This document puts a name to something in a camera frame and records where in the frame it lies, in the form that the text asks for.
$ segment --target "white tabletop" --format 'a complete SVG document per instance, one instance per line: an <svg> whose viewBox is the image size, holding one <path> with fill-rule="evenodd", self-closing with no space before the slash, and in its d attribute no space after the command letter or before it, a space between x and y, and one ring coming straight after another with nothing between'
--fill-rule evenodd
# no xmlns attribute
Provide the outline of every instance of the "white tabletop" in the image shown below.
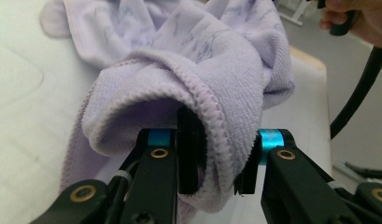
<svg viewBox="0 0 382 224"><path fill-rule="evenodd" d="M38 16L45 2L0 0L0 223L4 224L28 223L56 199L68 137L99 73L78 58L71 39L42 33ZM264 113L262 127L289 129L298 147L330 172L325 67L296 50L292 61L297 89L285 104ZM221 213L200 213L193 223L263 223L263 173L260 168L257 194L233 197Z"/></svg>

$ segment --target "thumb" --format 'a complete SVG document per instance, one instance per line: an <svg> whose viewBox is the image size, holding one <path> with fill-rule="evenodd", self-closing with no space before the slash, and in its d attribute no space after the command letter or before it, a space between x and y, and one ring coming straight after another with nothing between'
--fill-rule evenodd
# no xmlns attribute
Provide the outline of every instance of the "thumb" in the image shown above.
<svg viewBox="0 0 382 224"><path fill-rule="evenodd" d="M382 0L326 0L325 5L331 10L346 12L381 7Z"/></svg>

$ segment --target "folded fabric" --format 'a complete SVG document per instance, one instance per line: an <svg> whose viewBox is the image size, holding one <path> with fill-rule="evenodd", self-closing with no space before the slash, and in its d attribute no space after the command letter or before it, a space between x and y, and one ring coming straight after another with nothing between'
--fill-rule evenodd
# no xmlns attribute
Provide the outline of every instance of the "folded fabric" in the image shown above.
<svg viewBox="0 0 382 224"><path fill-rule="evenodd" d="M101 72L81 108L62 188L86 178L109 180L142 128L176 128L176 112L185 105L205 126L207 160L199 190L179 195L178 221L188 223L197 209L218 212L233 194L262 110L293 90L288 41L272 1L210 0L201 7L64 0L64 6L82 58L101 67L122 62ZM173 8L165 14L167 6ZM92 16L100 13L106 21ZM104 22L111 35L98 30Z"/></svg>

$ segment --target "cable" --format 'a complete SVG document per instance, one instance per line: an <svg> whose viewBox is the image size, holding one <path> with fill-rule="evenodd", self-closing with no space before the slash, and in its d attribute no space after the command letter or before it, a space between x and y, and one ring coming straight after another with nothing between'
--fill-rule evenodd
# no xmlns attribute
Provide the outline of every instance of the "cable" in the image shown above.
<svg viewBox="0 0 382 224"><path fill-rule="evenodd" d="M374 85L376 77L381 69L382 49L374 47L356 89L351 94L345 107L343 107L336 119L331 123L331 139L334 139L334 137L347 125L348 121L354 115L363 99L368 94L368 91Z"/></svg>

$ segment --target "human hand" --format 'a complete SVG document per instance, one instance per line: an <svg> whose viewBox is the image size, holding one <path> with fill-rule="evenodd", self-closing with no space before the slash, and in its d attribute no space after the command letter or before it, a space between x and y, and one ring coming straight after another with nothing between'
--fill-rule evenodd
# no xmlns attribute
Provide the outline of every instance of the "human hand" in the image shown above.
<svg viewBox="0 0 382 224"><path fill-rule="evenodd" d="M319 21L321 29L345 23L346 12L356 10L350 32L382 48L382 0L326 0L325 5Z"/></svg>

